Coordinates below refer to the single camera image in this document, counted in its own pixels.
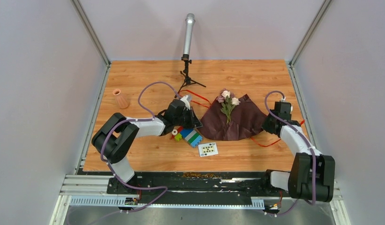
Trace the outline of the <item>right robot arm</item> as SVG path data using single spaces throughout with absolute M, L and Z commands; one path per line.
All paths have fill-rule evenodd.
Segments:
M 333 199 L 335 160 L 322 154 L 304 135 L 300 123 L 292 120 L 292 105 L 277 101 L 264 120 L 262 129 L 278 136 L 294 156 L 289 172 L 266 170 L 261 189 L 274 195 L 280 189 L 294 199 L 330 202 Z

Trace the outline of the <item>cream artificial rose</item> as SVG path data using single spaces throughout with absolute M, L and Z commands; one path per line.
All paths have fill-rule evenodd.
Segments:
M 221 93 L 221 96 L 222 96 L 224 99 L 230 98 L 231 92 L 228 91 L 228 90 L 224 90 L 224 91 Z

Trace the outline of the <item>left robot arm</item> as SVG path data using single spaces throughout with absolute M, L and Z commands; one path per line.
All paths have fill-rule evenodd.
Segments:
M 136 138 L 164 136 L 175 127 L 187 129 L 201 128 L 203 125 L 187 100 L 174 99 L 167 109 L 151 118 L 125 117 L 114 113 L 93 136 L 91 144 L 100 153 L 113 176 L 119 181 L 119 188 L 126 194 L 137 188 L 127 153 Z

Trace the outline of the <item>white artificial rose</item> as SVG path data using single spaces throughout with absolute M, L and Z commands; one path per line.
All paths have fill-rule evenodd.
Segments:
M 234 97 L 234 98 L 231 99 L 231 104 L 232 104 L 233 106 L 237 106 L 237 105 L 240 104 L 240 101 L 239 101 L 238 98 Z

